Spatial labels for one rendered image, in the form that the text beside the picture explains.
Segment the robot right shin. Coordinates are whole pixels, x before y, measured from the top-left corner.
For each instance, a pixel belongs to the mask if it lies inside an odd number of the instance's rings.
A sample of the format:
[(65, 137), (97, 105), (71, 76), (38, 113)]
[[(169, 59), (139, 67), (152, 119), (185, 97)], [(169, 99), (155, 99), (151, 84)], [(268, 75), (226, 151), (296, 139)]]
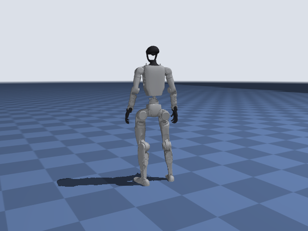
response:
[(170, 150), (169, 151), (164, 151), (164, 155), (165, 155), (165, 161), (167, 164), (167, 169), (168, 169), (168, 175), (170, 176), (170, 174), (173, 176), (172, 174), (172, 161), (173, 161), (173, 156), (172, 156), (172, 150), (171, 150), (171, 142), (169, 141), (169, 146), (170, 146)]

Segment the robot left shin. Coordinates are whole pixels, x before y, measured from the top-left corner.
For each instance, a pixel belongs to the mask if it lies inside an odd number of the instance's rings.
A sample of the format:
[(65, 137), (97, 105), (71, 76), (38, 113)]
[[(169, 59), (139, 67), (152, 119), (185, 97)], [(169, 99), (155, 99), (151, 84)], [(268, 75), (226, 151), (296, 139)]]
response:
[(140, 166), (141, 180), (147, 178), (148, 160), (149, 160), (149, 153), (145, 152), (145, 145), (143, 143), (140, 143), (138, 147), (138, 162)]

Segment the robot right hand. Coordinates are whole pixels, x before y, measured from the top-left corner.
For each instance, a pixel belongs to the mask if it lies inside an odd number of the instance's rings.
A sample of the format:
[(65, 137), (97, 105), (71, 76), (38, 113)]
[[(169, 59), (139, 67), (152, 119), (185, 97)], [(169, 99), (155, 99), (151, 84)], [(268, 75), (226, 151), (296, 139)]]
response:
[(172, 116), (174, 116), (174, 117), (171, 121), (173, 121), (172, 123), (176, 123), (178, 121), (177, 107), (174, 106), (174, 110), (172, 109), (172, 111), (173, 111), (173, 114), (171, 115), (171, 117)]

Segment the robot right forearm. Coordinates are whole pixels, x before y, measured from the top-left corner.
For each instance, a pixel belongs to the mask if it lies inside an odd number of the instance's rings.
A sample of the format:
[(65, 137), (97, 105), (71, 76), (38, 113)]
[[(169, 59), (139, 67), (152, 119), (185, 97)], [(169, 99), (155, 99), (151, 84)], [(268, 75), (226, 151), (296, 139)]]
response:
[(171, 109), (174, 110), (174, 106), (177, 107), (177, 91), (171, 93), (170, 98), (171, 98)]

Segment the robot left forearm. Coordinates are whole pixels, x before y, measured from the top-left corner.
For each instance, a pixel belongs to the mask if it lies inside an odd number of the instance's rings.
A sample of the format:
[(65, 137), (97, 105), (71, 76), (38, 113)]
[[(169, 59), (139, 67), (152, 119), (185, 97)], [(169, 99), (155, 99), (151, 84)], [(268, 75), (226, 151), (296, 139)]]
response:
[(130, 98), (129, 98), (129, 103), (128, 103), (128, 109), (132, 108), (133, 111), (133, 107), (135, 105), (135, 101), (137, 98), (137, 95), (135, 95), (134, 93), (132, 93), (133, 87), (131, 88), (131, 92), (130, 92)]

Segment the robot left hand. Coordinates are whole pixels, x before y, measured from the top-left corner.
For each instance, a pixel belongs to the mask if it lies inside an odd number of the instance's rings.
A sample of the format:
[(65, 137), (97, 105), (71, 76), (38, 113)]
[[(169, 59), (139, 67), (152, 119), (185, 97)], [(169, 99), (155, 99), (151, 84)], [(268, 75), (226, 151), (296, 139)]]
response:
[(132, 112), (132, 108), (126, 109), (126, 111), (127, 111), (127, 112), (126, 112), (126, 115), (125, 115), (125, 117), (126, 117), (126, 118), (125, 118), (125, 121), (126, 121), (127, 124), (129, 124), (129, 122), (128, 122), (128, 120), (129, 120), (129, 119), (128, 119), (128, 116), (129, 116), (129, 114)]

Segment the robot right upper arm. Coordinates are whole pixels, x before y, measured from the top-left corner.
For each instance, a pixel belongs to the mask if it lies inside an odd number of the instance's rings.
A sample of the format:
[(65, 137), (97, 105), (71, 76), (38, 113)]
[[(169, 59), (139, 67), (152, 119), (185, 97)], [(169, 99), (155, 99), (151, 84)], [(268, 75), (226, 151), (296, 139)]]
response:
[(164, 68), (165, 68), (166, 80), (167, 80), (167, 83), (169, 85), (167, 91), (168, 91), (168, 93), (174, 93), (176, 91), (176, 88), (175, 88), (175, 85), (174, 85), (172, 70), (168, 67), (164, 67)]

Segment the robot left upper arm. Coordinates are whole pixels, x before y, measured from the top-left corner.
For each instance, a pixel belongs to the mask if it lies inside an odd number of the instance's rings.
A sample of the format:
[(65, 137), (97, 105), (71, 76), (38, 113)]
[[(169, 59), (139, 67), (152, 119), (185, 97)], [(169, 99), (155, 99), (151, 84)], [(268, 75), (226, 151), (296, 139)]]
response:
[(144, 68), (145, 68), (145, 66), (138, 67), (134, 72), (132, 93), (138, 94), (139, 91), (140, 91), (139, 84), (140, 84), (140, 80), (141, 80), (141, 75), (144, 73)]

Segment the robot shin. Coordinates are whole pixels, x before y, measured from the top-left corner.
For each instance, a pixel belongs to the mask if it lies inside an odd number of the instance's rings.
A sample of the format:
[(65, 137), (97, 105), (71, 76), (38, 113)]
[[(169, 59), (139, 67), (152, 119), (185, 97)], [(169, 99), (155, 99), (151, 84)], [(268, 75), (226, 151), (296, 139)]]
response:
[(171, 150), (171, 142), (169, 141), (169, 146), (170, 146), (170, 150), (169, 151), (164, 151), (164, 155), (165, 155), (165, 161), (167, 164), (167, 169), (168, 169), (168, 175), (170, 176), (170, 174), (173, 176), (172, 174), (172, 161), (173, 161), (173, 156), (172, 156), (172, 150)]
[(140, 166), (141, 180), (147, 178), (148, 160), (149, 160), (149, 153), (145, 152), (145, 145), (143, 143), (140, 143), (138, 147), (138, 162)]

